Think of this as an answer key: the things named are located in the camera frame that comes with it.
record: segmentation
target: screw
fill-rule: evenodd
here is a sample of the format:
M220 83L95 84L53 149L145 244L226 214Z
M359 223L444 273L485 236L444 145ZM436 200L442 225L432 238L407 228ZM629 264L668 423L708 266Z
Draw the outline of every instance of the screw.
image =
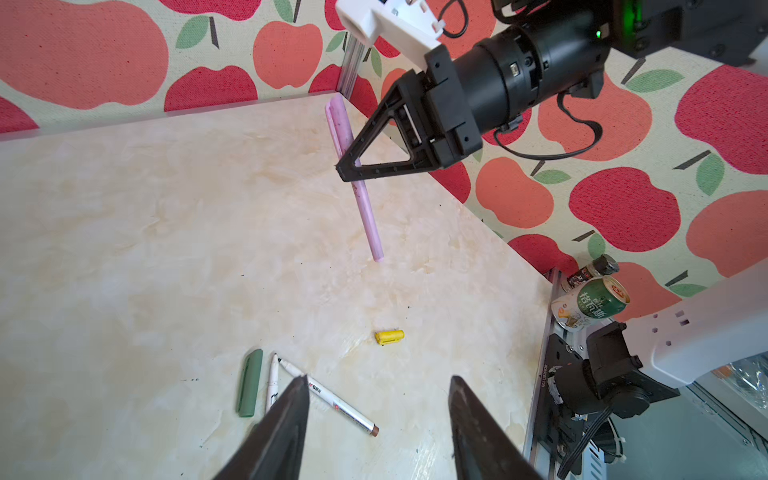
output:
M710 50L710 57L719 57L725 53L725 45L719 43Z

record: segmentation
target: white marker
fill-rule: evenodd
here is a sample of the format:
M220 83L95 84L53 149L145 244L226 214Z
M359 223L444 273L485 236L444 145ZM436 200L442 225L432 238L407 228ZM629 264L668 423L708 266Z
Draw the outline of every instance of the white marker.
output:
M297 377L297 376L305 375L304 372L297 369L292 363L289 363L283 359L277 359L277 361L280 362L280 365L282 365L283 368L286 370L286 372L290 373L291 376ZM374 425L374 423L368 420L362 413L352 408L352 406L349 403L341 400L339 397L331 393L330 390L320 385L311 376L307 375L306 381L307 383L310 384L310 388L312 389L312 391L315 392L317 396L319 396L321 399L325 400L334 409L350 417L352 420L354 420L358 425L363 427L371 435L377 436L379 434L379 427Z
M270 364L270 379L266 382L266 405L264 406L264 413L269 412L270 407L275 404L277 400L277 354L272 355L272 363Z

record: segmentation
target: purple pen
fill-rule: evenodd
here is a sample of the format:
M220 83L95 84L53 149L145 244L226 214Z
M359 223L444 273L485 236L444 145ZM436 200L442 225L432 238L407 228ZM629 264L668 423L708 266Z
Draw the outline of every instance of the purple pen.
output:
M328 119L328 127L331 130L333 145L336 147L336 154L341 158L346 149L352 144L354 137L352 135L352 127L349 126L349 117L346 114L344 100L340 94L333 95L331 101L326 105L326 118ZM355 165L360 165L359 158L355 160ZM360 210L362 227L366 231L371 254L376 262L380 262L384 258L384 249L379 238L379 230L376 229L376 219L373 218L373 209L371 208L371 200L368 198L366 182L363 180L352 182L352 190L355 192L357 208Z

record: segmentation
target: apple-patterned wallpaper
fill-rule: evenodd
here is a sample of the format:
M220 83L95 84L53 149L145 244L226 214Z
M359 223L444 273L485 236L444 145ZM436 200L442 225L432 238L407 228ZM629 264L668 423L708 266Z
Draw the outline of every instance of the apple-patterned wallpaper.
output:
M3 0L0 133L333 91L346 45L334 5Z
M448 0L427 0L439 13ZM455 58L505 26L488 0L443 37ZM0 133L77 128L336 88L347 34L334 0L3 0ZM445 20L458 31L457 5ZM366 115L411 63L383 39L351 102ZM493 144L434 173L539 271L609 253L633 303L618 319L693 296L768 256L768 78L667 49L616 51L601 96L567 98L602 123L574 159L513 158ZM549 100L502 135L518 151L586 144Z
M435 15L447 1L427 0ZM465 1L467 32L441 38L453 58L506 28L488 0ZM445 20L461 28L457 5ZM360 77L380 100L413 65L384 42L375 49ZM565 100L576 117L603 125L592 150L538 163L487 134L482 151L433 177L540 272L612 255L633 299L617 316L624 321L768 257L768 78L671 48L645 62L613 51L606 72L597 100ZM523 118L501 135L517 151L560 153L592 139L554 98Z

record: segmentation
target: table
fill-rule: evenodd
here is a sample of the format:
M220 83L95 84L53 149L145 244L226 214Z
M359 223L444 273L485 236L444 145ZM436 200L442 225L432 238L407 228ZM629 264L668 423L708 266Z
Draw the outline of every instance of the table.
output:
M301 478L454 478L454 374L522 447L550 284L425 174L368 182L374 263L328 100L0 143L3 477L210 478L272 351L381 428L312 398ZM364 161L404 155L381 137Z

